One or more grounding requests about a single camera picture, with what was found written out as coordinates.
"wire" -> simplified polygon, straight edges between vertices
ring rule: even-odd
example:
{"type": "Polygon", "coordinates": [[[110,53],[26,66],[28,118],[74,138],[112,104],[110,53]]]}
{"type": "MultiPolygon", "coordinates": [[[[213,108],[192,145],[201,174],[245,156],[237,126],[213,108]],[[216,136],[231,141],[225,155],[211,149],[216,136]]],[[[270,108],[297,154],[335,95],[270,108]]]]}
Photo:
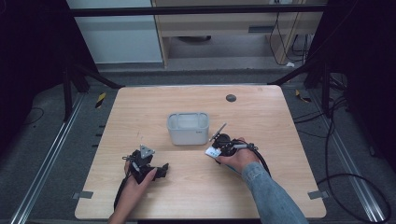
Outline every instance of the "wire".
{"type": "Polygon", "coordinates": [[[32,110],[40,110],[41,111],[41,115],[38,117],[38,119],[35,119],[33,121],[27,122],[27,123],[23,123],[22,125],[29,125],[29,124],[33,124],[36,123],[38,120],[40,120],[41,118],[43,118],[44,116],[44,109],[40,108],[40,107],[32,107],[32,110]]]}
{"type": "Polygon", "coordinates": [[[297,117],[297,118],[294,118],[294,119],[301,119],[301,118],[304,118],[304,117],[307,117],[307,116],[310,116],[310,115],[313,115],[313,114],[316,114],[316,113],[320,113],[320,111],[315,111],[315,112],[312,112],[312,113],[309,113],[309,114],[306,114],[306,115],[301,115],[300,117],[297,117]]]}
{"type": "Polygon", "coordinates": [[[305,133],[305,134],[311,135],[311,136],[313,136],[313,137],[326,138],[326,136],[319,136],[319,135],[315,135],[315,134],[312,134],[312,133],[307,133],[307,132],[304,132],[304,131],[301,131],[301,130],[297,130],[297,132],[299,132],[299,133],[305,133]]]}
{"type": "Polygon", "coordinates": [[[316,115],[316,116],[314,116],[314,117],[312,117],[312,118],[310,118],[310,119],[303,119],[303,120],[294,121],[294,124],[305,123],[305,122],[308,122],[308,121],[317,119],[317,118],[319,118],[320,116],[322,116],[322,115],[324,115],[324,114],[325,114],[325,113],[320,113],[320,114],[318,114],[318,115],[316,115]]]}
{"type": "Polygon", "coordinates": [[[295,43],[296,43],[298,37],[299,37],[299,35],[296,35],[294,37],[293,44],[291,45],[291,52],[295,56],[302,57],[302,61],[303,61],[303,63],[305,63],[306,62],[306,57],[308,56],[308,51],[309,51],[308,46],[310,46],[311,43],[312,43],[312,36],[311,35],[305,35],[304,36],[304,47],[303,47],[303,49],[295,49],[294,46],[295,46],[295,43]]]}
{"type": "Polygon", "coordinates": [[[282,35],[281,35],[281,33],[280,33],[280,29],[279,29],[279,14],[280,14],[279,12],[276,13],[276,21],[275,21],[275,24],[274,24],[274,28],[273,28],[273,30],[272,30],[272,32],[271,32],[271,34],[270,34],[270,40],[269,40],[269,42],[270,42],[270,49],[271,49],[271,51],[272,51],[272,53],[273,53],[273,55],[274,55],[275,61],[276,61],[276,63],[277,63],[278,65],[286,65],[285,63],[282,64],[282,63],[280,63],[280,62],[277,61],[276,56],[275,56],[275,53],[274,53],[274,49],[273,49],[273,47],[272,47],[272,35],[273,35],[274,30],[275,30],[275,28],[276,28],[276,29],[277,29],[277,32],[278,32],[278,34],[279,34],[280,42],[282,43],[283,53],[285,54],[286,58],[288,58],[292,63],[300,62],[300,61],[302,61],[302,60],[293,60],[293,59],[289,58],[288,53],[286,52],[285,43],[284,43],[284,41],[283,41],[282,35]]]}
{"type": "Polygon", "coordinates": [[[249,149],[250,151],[252,151],[260,160],[260,162],[262,163],[262,166],[264,167],[265,171],[268,173],[269,176],[271,176],[270,173],[270,169],[268,168],[267,162],[265,162],[265,159],[262,157],[262,154],[260,154],[259,150],[257,147],[254,147],[253,144],[249,144],[243,140],[240,139],[234,139],[233,141],[217,141],[218,143],[227,143],[227,144],[233,144],[232,147],[234,145],[239,145],[241,143],[243,143],[244,145],[247,145],[247,147],[245,147],[245,149],[249,149]]]}
{"type": "Polygon", "coordinates": [[[353,217],[356,218],[357,220],[362,221],[362,222],[366,222],[366,223],[386,223],[386,222],[390,219],[390,217],[391,217],[391,207],[390,207],[390,204],[389,204],[388,200],[386,199],[385,195],[382,193],[382,191],[381,191],[376,185],[374,185],[374,184],[373,184],[372,182],[370,182],[368,179],[366,179],[366,178],[364,178],[364,177],[362,177],[362,176],[360,176],[360,175],[353,175],[353,174],[348,174],[348,173],[337,174],[337,175],[329,175],[329,141],[330,141],[330,136],[332,135],[332,129],[334,128],[334,111],[335,111],[335,108],[336,108],[336,106],[337,106],[338,104],[341,104],[341,103],[343,103],[343,102],[346,100],[346,99],[343,98],[343,97],[340,97],[340,98],[338,98],[338,99],[337,99],[337,101],[334,102],[334,105],[333,105],[333,107],[332,107],[332,113],[331,113],[331,116],[330,116],[331,123],[330,123],[329,131],[328,131],[327,136],[326,136],[326,143],[325,143],[325,172],[326,172],[326,177],[325,177],[324,179],[320,180],[319,182],[317,182],[317,184],[320,184],[320,183],[326,181],[326,182],[327,182],[327,185],[328,185],[328,187],[329,187],[329,192],[331,193],[331,195],[332,195],[332,197],[334,198],[335,202],[336,202],[342,209],[344,209],[348,214],[350,214],[351,216],[353,216],[353,217]],[[331,185],[330,179],[335,178],[335,177],[337,177],[337,176],[354,176],[354,177],[357,177],[357,178],[362,179],[362,180],[366,181],[367,183],[369,183],[369,184],[371,185],[371,187],[373,187],[373,189],[375,189],[375,191],[377,191],[377,193],[378,193],[378,194],[381,196],[381,198],[384,200],[384,202],[385,202],[385,204],[386,204],[386,206],[387,206],[387,208],[388,208],[388,216],[387,216],[384,220],[382,220],[382,221],[373,222],[373,221],[367,220],[367,219],[365,219],[365,218],[363,218],[363,217],[359,217],[358,215],[354,214],[354,213],[351,212],[349,209],[347,209],[347,208],[338,200],[338,198],[336,197],[334,191],[332,190],[332,185],[331,185]]]}

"wooden table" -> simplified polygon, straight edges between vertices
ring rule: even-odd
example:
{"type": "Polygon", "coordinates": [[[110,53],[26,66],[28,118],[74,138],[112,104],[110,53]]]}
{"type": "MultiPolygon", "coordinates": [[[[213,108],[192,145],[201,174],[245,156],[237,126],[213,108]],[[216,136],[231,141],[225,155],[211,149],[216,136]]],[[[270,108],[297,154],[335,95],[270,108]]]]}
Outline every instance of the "wooden table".
{"type": "Polygon", "coordinates": [[[151,162],[169,162],[166,178],[152,182],[131,219],[256,218],[256,205],[239,175],[205,155],[203,146],[174,146],[166,128],[175,112],[206,112],[209,135],[227,122],[223,133],[245,137],[264,156],[273,179],[299,205],[306,217],[324,217],[321,199],[282,90],[278,86],[133,87],[119,91],[97,149],[76,217],[108,218],[121,180],[124,160],[140,144],[156,150],[151,162]],[[226,95],[234,94],[235,102],[226,95]]]}

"aluminum rail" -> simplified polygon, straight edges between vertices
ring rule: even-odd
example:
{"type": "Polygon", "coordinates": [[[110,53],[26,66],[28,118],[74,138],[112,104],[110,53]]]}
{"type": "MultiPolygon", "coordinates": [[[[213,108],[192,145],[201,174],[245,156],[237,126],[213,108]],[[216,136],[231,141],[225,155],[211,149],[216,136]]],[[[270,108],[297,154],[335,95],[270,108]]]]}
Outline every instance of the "aluminum rail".
{"type": "MultiPolygon", "coordinates": [[[[313,102],[316,104],[317,108],[320,110],[320,100],[315,91],[308,90],[309,94],[312,96],[313,102]]],[[[325,124],[326,128],[330,128],[330,121],[326,118],[326,116],[321,116],[322,121],[325,124]]],[[[361,175],[361,172],[355,162],[352,160],[349,155],[346,146],[344,145],[341,136],[335,129],[332,134],[332,142],[334,143],[334,147],[338,157],[341,160],[341,163],[344,166],[344,169],[354,175],[361,175]]],[[[358,195],[359,200],[361,201],[361,205],[367,215],[367,217],[373,222],[379,222],[385,220],[385,216],[382,213],[381,208],[379,207],[373,193],[370,190],[369,185],[360,179],[355,177],[349,178],[356,194],[358,195]]]]}
{"type": "Polygon", "coordinates": [[[29,217],[30,212],[32,211],[33,206],[35,205],[35,201],[38,198],[41,190],[46,183],[47,177],[50,174],[53,164],[56,161],[56,158],[59,155],[59,152],[62,149],[64,144],[64,140],[66,139],[70,128],[72,127],[78,111],[80,110],[81,103],[84,99],[83,93],[78,94],[78,98],[74,104],[74,110],[71,114],[69,120],[64,122],[60,131],[55,137],[55,140],[52,143],[52,146],[49,149],[46,159],[44,159],[40,169],[38,170],[35,180],[31,184],[30,188],[28,189],[27,193],[25,194],[20,206],[18,207],[17,211],[12,216],[10,223],[12,224],[22,224],[25,223],[27,218],[29,217]]]}

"small hole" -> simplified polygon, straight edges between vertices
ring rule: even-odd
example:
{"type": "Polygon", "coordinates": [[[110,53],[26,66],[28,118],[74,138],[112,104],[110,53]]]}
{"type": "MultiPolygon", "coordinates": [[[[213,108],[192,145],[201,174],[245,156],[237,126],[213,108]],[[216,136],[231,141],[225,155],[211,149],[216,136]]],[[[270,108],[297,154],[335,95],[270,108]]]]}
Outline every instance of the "small hole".
{"type": "Polygon", "coordinates": [[[236,101],[236,96],[233,95],[233,94],[228,94],[228,95],[225,97],[225,99],[226,99],[228,102],[235,102],[235,101],[236,101]]]}

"translucent plastic box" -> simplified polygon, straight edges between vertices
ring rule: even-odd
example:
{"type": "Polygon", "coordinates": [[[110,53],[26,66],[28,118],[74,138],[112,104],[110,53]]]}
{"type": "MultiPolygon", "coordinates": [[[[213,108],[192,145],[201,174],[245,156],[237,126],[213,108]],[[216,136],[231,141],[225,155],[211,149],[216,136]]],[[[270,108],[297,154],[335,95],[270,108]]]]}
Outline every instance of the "translucent plastic box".
{"type": "Polygon", "coordinates": [[[203,112],[174,113],[167,121],[174,145],[204,145],[208,141],[209,116],[203,112]]]}

